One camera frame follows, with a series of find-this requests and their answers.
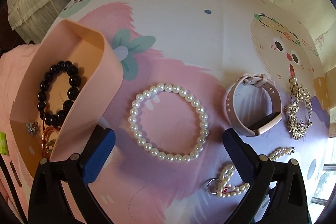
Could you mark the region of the silver ring pink stone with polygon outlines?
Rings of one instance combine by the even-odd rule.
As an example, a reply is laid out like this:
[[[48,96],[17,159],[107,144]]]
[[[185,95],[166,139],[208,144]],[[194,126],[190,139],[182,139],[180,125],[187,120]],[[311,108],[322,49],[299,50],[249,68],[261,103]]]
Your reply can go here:
[[[211,178],[206,183],[206,190],[209,194],[217,195],[219,192],[219,186],[221,184],[221,180],[218,178]]]

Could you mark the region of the gold leaf hair comb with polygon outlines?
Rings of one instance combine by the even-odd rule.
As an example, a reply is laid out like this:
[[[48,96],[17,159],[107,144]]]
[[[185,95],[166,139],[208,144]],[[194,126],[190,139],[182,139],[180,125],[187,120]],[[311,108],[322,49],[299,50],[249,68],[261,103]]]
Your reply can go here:
[[[299,140],[312,126],[312,97],[296,77],[289,79],[290,102],[284,107],[286,126],[291,137]]]

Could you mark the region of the pink smart watch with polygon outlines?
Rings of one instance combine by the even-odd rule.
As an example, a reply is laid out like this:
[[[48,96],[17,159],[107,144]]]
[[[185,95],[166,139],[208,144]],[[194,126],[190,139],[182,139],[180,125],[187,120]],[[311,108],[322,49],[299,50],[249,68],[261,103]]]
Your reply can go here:
[[[228,127],[246,137],[265,134],[283,120],[276,83],[264,73],[244,73],[231,85],[224,104]]]

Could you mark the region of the cartoon printed tablecloth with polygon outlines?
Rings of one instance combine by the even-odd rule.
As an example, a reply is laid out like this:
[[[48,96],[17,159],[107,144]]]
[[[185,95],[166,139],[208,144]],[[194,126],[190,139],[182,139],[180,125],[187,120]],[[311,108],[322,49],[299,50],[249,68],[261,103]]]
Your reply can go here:
[[[218,198],[206,190],[230,161],[222,145],[228,127],[223,107],[244,73],[264,73],[290,100],[297,77],[313,97],[312,127],[300,140],[282,121],[257,137],[244,137],[257,153],[294,147],[307,199],[316,190],[329,135],[326,80],[303,23],[267,0],[71,0],[54,21],[27,67],[10,113],[20,156],[30,175],[42,157],[39,83],[50,66],[69,60],[83,75],[81,92],[52,154],[81,152],[95,125],[112,128],[116,145],[90,189],[115,223],[223,223],[242,195]],[[130,131],[131,103],[158,83],[179,85],[205,107],[209,128],[199,157],[167,162],[150,156]]]

